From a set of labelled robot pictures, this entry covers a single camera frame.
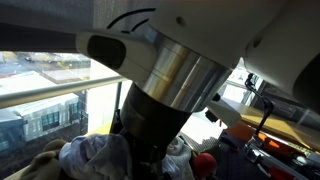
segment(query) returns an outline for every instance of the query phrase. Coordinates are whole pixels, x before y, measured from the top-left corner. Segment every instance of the railing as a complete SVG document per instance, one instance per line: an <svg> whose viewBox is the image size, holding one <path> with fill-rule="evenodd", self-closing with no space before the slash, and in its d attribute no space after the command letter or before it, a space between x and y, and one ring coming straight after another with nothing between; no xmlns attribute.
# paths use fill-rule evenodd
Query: railing
<svg viewBox="0 0 320 180"><path fill-rule="evenodd" d="M122 76L87 80L0 96L0 109L127 80Z"/></svg>

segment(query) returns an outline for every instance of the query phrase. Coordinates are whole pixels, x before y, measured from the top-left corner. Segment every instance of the cylindrical metal part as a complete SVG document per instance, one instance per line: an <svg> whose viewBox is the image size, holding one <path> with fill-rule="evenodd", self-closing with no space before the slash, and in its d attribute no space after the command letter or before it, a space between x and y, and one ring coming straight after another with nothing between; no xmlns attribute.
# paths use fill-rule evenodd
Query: cylindrical metal part
<svg viewBox="0 0 320 180"><path fill-rule="evenodd" d="M151 30L158 49L148 80L138 87L156 101L184 112L201 111L231 74L226 68Z"/></svg>
<svg viewBox="0 0 320 180"><path fill-rule="evenodd" d="M134 83L120 111L123 126L134 137L157 147L167 147L190 115L159 103Z"/></svg>

